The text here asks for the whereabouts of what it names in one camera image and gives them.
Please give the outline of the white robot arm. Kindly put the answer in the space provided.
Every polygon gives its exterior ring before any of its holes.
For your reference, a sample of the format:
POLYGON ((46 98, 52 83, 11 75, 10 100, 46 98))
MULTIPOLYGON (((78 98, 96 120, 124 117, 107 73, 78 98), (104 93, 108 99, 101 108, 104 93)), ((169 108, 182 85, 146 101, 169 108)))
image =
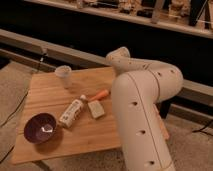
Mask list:
POLYGON ((156 104, 177 95, 183 75, 172 64, 130 56, 125 47, 107 54, 116 73, 112 110, 128 171, 175 171, 160 129, 156 104))

